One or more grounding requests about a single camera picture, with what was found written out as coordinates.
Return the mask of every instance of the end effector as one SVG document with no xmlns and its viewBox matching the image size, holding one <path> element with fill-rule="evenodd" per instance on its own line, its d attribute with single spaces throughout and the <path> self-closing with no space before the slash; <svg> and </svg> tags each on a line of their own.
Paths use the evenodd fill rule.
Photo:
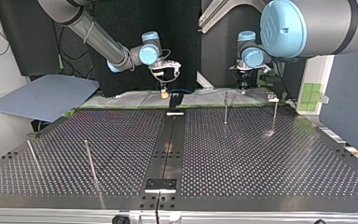
<svg viewBox="0 0 358 224">
<path fill-rule="evenodd" d="M 133 71 L 135 66 L 142 64 L 148 65 L 150 71 L 155 77 L 163 77 L 165 69 L 173 69 L 174 75 L 179 77 L 181 64 L 173 61 L 167 61 L 169 54 L 164 56 L 159 36 L 157 32 L 148 32 L 142 35 L 143 45 L 126 49 L 125 58 L 121 63 L 110 63 L 108 66 L 114 73 L 119 73 L 130 69 Z"/>
<path fill-rule="evenodd" d="M 245 90 L 250 86 L 248 78 L 262 69 L 267 73 L 271 69 L 268 64 L 272 58 L 264 50 L 263 46 L 255 43 L 255 32 L 243 31 L 238 35 L 237 61 L 230 69 L 237 71 L 237 82 L 245 94 Z"/>
</svg>

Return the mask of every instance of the green tape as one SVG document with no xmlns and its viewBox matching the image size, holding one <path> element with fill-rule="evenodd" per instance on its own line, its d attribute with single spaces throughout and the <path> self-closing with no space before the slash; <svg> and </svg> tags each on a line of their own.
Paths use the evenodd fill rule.
<svg viewBox="0 0 358 224">
<path fill-rule="evenodd" d="M 322 84 L 305 83 L 301 94 L 298 111 L 314 112 L 318 108 L 322 93 Z"/>
</svg>

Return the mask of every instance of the metal rod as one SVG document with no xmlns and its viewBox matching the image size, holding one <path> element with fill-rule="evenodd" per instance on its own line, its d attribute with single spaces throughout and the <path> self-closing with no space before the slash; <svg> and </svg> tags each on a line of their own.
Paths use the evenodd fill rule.
<svg viewBox="0 0 358 224">
<path fill-rule="evenodd" d="M 36 154 L 34 154 L 34 147 L 32 146 L 32 143 L 31 143 L 31 141 L 29 139 L 27 140 L 27 144 L 28 144 L 29 149 L 31 150 L 31 153 L 32 153 L 32 156 L 34 157 L 34 160 L 37 161 Z"/>
<path fill-rule="evenodd" d="M 277 112 L 278 112 L 278 103 L 279 103 L 279 102 L 276 102 L 276 103 L 275 103 L 275 111 L 274 111 L 274 121 L 275 121 L 275 119 L 277 118 Z"/>
<path fill-rule="evenodd" d="M 92 175 L 94 177 L 95 181 L 98 181 L 97 179 L 97 174 L 95 173 L 95 169 L 94 169 L 94 162 L 92 160 L 92 156 L 91 156 L 91 150 L 90 150 L 90 145 L 89 145 L 89 141 L 88 140 L 84 140 L 84 146 L 86 147 L 87 150 L 87 155 L 89 157 L 89 166 L 91 167 L 91 171 L 92 171 Z"/>
<path fill-rule="evenodd" d="M 226 106 L 226 112 L 225 112 L 225 124 L 227 124 L 227 111 L 228 111 L 228 106 Z"/>
<path fill-rule="evenodd" d="M 228 92 L 226 92 L 226 96 L 225 96 L 225 124 L 227 124 L 227 114 L 228 114 Z"/>
</svg>

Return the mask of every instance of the small object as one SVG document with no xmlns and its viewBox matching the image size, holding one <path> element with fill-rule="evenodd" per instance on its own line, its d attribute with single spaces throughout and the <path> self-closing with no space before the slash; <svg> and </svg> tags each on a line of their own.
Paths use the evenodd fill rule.
<svg viewBox="0 0 358 224">
<path fill-rule="evenodd" d="M 279 102 L 278 96 L 274 92 L 266 92 L 266 99 L 270 103 L 276 103 Z"/>
<path fill-rule="evenodd" d="M 162 91 L 161 91 L 161 98 L 162 98 L 162 99 L 168 99 L 168 98 L 170 98 L 170 94 L 167 92 L 167 90 L 162 90 Z"/>
<path fill-rule="evenodd" d="M 123 216 L 115 216 L 112 219 L 112 224 L 131 224 L 129 217 L 123 217 Z"/>
<path fill-rule="evenodd" d="M 97 179 L 97 174 L 95 173 L 95 169 L 94 169 L 94 162 L 92 160 L 92 156 L 91 156 L 91 150 L 90 150 L 90 145 L 89 145 L 89 141 L 88 140 L 84 140 L 84 146 L 86 147 L 87 150 L 87 155 L 89 156 L 89 166 L 91 168 L 92 171 L 92 175 L 94 177 L 95 181 L 98 181 Z"/>
<path fill-rule="evenodd" d="M 323 219 L 319 219 L 315 221 L 315 224 L 326 224 L 326 222 Z"/>
<path fill-rule="evenodd" d="M 32 146 L 31 141 L 27 140 L 27 144 L 28 144 L 29 149 L 31 150 L 31 153 L 32 153 L 32 156 L 34 157 L 34 160 L 37 160 L 36 154 L 34 154 L 34 148 Z"/>
<path fill-rule="evenodd" d="M 175 179 L 149 179 L 146 183 L 146 193 L 175 193 Z"/>
</svg>

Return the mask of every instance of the silver mounting bracket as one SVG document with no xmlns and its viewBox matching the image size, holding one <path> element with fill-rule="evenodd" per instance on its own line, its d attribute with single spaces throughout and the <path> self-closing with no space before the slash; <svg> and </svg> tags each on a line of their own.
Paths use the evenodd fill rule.
<svg viewBox="0 0 358 224">
<path fill-rule="evenodd" d="M 266 0 L 213 0 L 199 20 L 200 31 L 203 34 L 217 24 L 228 12 L 237 6 L 248 5 L 258 11 L 263 11 Z"/>
</svg>

